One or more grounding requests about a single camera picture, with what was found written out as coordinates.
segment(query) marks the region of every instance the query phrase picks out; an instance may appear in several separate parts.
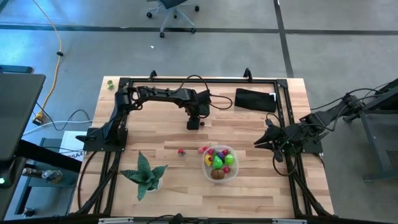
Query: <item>office chair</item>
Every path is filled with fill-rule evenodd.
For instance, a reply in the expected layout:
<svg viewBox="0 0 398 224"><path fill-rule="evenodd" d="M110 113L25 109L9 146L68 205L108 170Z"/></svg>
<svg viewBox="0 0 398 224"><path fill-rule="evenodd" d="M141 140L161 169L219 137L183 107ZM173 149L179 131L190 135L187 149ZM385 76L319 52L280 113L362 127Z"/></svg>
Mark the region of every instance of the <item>office chair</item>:
<svg viewBox="0 0 398 224"><path fill-rule="evenodd" d="M159 5L156 8L149 9L147 12L147 17L150 19L152 18L152 13L157 14L160 11L166 10L166 18L164 19L162 26L160 27L160 37L164 38L164 28L166 26L167 20L169 17L173 14L174 19L177 18L177 15L180 17L184 18L186 21L188 21L192 28L191 28L191 33L194 34L197 30L195 29L194 23L185 15L179 8L178 6L187 6L187 5L192 5L192 4L182 4L183 2L186 2L187 0L147 0L147 2L153 2L157 1ZM195 11L199 12L199 6L195 6Z"/></svg>

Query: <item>concrete floor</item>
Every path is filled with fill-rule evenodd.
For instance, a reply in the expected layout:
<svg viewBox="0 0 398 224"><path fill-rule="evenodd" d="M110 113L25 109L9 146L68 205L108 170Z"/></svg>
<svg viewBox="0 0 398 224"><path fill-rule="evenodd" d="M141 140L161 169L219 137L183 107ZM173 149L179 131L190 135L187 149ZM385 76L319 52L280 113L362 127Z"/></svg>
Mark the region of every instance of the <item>concrete floor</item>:
<svg viewBox="0 0 398 224"><path fill-rule="evenodd" d="M272 0L203 0L201 11L183 9L197 27L277 29ZM80 26L159 27L164 16L146 18L151 7L144 0L40 0L57 24ZM286 29L397 30L398 1L393 0L280 0ZM0 24L47 24L35 5L10 0L0 13ZM180 19L171 27L187 27ZM287 77L279 34L219 32L60 32L65 54L57 88L46 111L65 120L77 109L92 117L100 83L105 75L159 75L239 77L249 67L256 77ZM341 97L359 87L374 87L397 78L396 35L287 35L294 77L304 78L312 107ZM53 31L0 30L0 63L28 65L47 76L39 102L53 79L58 41ZM74 120L83 120L82 114ZM34 128L28 124L27 130ZM88 124L71 124L67 130L85 130ZM61 138L50 126L24 139L38 144L42 137ZM335 213L345 218L397 222L398 180L365 184L361 177L376 171L374 154L362 124L338 123L323 140L325 170ZM33 196L30 202L46 212L66 212L70 191L52 209ZM9 210L7 219L20 218Z"/></svg>

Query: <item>potted plant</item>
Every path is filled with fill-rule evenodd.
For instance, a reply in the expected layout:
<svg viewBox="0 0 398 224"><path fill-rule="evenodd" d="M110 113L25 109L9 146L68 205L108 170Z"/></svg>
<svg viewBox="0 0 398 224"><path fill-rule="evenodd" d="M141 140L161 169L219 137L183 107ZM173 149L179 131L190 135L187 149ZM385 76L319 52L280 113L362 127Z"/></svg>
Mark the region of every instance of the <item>potted plant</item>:
<svg viewBox="0 0 398 224"><path fill-rule="evenodd" d="M129 180L138 184L138 201L144 198L146 192L153 192L162 187L162 176L167 166L155 167L151 170L147 158L139 152L138 155L138 170L122 170L120 173Z"/></svg>

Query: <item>butcher block tabletop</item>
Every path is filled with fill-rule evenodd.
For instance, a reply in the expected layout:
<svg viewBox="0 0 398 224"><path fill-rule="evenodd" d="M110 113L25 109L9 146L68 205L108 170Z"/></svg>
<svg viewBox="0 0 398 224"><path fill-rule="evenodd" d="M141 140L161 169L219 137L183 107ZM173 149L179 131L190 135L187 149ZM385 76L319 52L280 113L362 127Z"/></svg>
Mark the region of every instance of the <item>butcher block tabletop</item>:
<svg viewBox="0 0 398 224"><path fill-rule="evenodd" d="M114 107L114 93L120 77L104 77L92 127L99 128L109 120ZM115 89L109 90L107 82L112 80ZM294 119L310 113L304 80L288 78L290 99ZM156 86L176 89L180 83L134 83L134 86ZM235 99L237 88L274 92L271 84L257 83L208 83L214 95ZM205 90L203 83L186 83L184 88L197 92ZM281 94L284 114L285 99ZM225 107L229 101L212 97L215 106ZM118 174L111 216L114 217L158 217L181 213L185 217L212 218L293 218L292 197L288 177L282 177L272 167L273 153L256 149L253 143L266 130L266 112L253 111L232 106L228 110L210 107L209 117L202 119L205 126L199 130L187 130L188 116L183 108L166 102L148 101L140 111L132 111L127 119L129 130L126 150L122 153L119 170L137 169L138 153L141 151L152 168L169 165L163 175L163 186L158 192L146 193L138 201L137 184ZM269 116L278 125L275 117ZM239 160L239 173L231 182L214 184L206 179L201 168L201 146L226 145L234 149ZM178 149L186 154L181 157ZM92 152L88 152L82 167ZM98 152L88 164L81 185L81 201L86 202L98 186L104 153ZM333 213L325 171L319 158L302 154L308 188L326 211ZM286 173L285 162L276 163ZM104 190L101 211L105 208L108 186ZM304 211L301 190L297 190L300 208ZM78 210L77 190L71 212Z"/></svg>

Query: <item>yellow extension cord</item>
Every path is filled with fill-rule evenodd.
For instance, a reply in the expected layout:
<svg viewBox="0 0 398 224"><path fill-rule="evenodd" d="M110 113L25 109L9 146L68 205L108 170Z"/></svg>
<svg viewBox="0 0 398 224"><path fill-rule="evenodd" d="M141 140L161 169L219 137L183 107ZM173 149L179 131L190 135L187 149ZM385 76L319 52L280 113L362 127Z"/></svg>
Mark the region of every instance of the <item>yellow extension cord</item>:
<svg viewBox="0 0 398 224"><path fill-rule="evenodd" d="M59 67L60 67L61 56L63 55L63 54L62 54L62 41L61 41L60 34L58 33L58 30L57 30L57 28L55 27L54 23L53 23L53 22L51 21L51 19L46 15L46 13L45 13L45 12L43 11L43 9L39 6L39 4L37 4L37 2L36 2L35 0L32 0L32 1L33 1L33 2L36 4L36 6L40 9L40 11L43 12L44 16L49 20L49 22L51 23L51 26L54 28L55 33L57 34L58 41L59 41L59 43L60 43L60 50L57 52L58 60L57 60L57 65L55 66L54 81L52 82L52 86L51 86L50 92L47 94L47 96L45 97L44 102L43 102L43 104L42 104L42 109L44 110L44 107L45 107L45 105L47 104L47 101L49 100L49 98L50 98L52 92L54 91L55 84L57 83L58 69L59 69ZM35 117L35 120L38 119L38 120L41 122L41 120L42 120L42 118L43 118L43 110L40 110L40 111L37 113L37 115L36 115L36 117Z"/></svg>

